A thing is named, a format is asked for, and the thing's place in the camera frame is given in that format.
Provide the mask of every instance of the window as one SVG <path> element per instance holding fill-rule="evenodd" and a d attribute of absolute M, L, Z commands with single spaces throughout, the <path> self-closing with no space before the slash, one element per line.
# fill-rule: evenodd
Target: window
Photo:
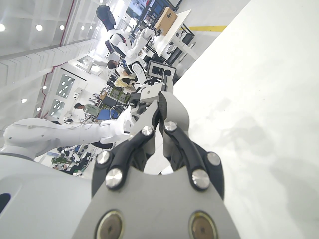
<path fill-rule="evenodd" d="M 61 115 L 61 111 L 64 108 L 64 105 L 64 102 L 54 99 L 48 115 L 54 118 L 59 118 Z"/>
<path fill-rule="evenodd" d="M 73 86 L 74 78 L 69 77 L 66 74 L 63 74 L 57 89 L 57 95 L 66 99 L 71 91 Z"/>

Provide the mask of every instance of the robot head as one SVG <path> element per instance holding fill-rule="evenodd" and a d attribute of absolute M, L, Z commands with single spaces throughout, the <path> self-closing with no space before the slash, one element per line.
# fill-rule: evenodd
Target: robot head
<path fill-rule="evenodd" d="M 114 16 L 110 10 L 110 7 L 106 5 L 100 5 L 96 10 L 97 17 L 102 21 L 106 30 L 113 30 L 115 29 L 114 26 L 116 25 Z"/>

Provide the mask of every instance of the white table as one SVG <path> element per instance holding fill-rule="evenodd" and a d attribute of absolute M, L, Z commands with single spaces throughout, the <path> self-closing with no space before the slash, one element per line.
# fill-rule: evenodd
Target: white table
<path fill-rule="evenodd" d="M 198 58 L 198 55 L 179 37 L 176 36 L 176 33 L 180 31 L 180 28 L 185 22 L 185 19 L 188 17 L 190 11 L 191 10 L 178 13 L 177 19 L 165 36 L 160 35 L 158 37 L 154 37 L 154 48 L 159 57 L 165 52 L 168 45 L 173 42 L 174 45 L 176 45 L 184 53 L 189 54 L 194 59 Z"/>
<path fill-rule="evenodd" d="M 174 86 L 190 138 L 221 158 L 224 202 L 242 239 L 318 238 L 318 8 L 252 0 Z"/>

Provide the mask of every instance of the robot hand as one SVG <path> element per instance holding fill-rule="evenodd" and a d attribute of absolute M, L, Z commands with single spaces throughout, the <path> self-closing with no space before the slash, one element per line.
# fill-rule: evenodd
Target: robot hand
<path fill-rule="evenodd" d="M 220 158 L 188 138 L 188 124 L 185 107 L 171 92 L 160 92 L 130 138 L 97 157 L 93 199 L 73 238 L 238 239 L 222 201 Z M 143 173 L 158 125 L 174 170 L 163 176 Z"/>

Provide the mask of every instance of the floor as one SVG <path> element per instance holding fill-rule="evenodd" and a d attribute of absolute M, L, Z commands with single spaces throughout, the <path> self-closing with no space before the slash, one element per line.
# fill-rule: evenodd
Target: floor
<path fill-rule="evenodd" d="M 236 15 L 251 0 L 184 0 L 178 12 L 191 9 L 185 24 L 195 26 L 224 26 L 229 25 Z M 196 42 L 193 50 L 201 55 L 204 50 L 218 37 L 219 32 L 194 32 Z M 174 65 L 177 74 L 182 76 L 195 61 L 186 56 L 180 64 Z"/>

